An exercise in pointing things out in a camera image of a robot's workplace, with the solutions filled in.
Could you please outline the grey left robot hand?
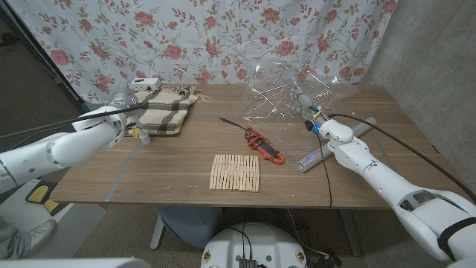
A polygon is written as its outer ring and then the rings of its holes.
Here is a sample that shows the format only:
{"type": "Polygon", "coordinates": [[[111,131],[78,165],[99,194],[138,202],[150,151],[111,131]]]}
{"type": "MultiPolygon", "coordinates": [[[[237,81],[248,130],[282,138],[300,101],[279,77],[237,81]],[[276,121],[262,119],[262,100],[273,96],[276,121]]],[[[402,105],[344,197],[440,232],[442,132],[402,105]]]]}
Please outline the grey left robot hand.
{"type": "MultiPolygon", "coordinates": [[[[115,92],[112,95],[112,99],[109,105],[116,108],[127,109],[137,103],[138,101],[134,95],[134,92],[132,92],[128,88],[125,88],[115,92]]],[[[136,127],[142,127],[142,123],[139,121],[139,118],[138,118],[139,112],[140,112],[140,109],[136,109],[131,112],[125,112],[124,115],[126,116],[126,119],[130,124],[135,123],[136,127]]]]}

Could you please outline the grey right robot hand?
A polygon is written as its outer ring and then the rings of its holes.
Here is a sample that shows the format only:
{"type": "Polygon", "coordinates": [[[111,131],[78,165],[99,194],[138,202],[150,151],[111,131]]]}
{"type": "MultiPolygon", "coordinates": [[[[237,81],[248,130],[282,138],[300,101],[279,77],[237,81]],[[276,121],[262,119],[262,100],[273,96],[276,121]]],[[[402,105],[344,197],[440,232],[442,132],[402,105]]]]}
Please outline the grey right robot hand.
{"type": "Polygon", "coordinates": [[[313,128],[320,129],[321,125],[329,120],[321,106],[318,106],[313,99],[303,93],[300,87],[290,90],[290,98],[295,101],[296,105],[287,104],[287,108],[293,112],[301,114],[305,119],[305,125],[308,131],[313,128]]]}

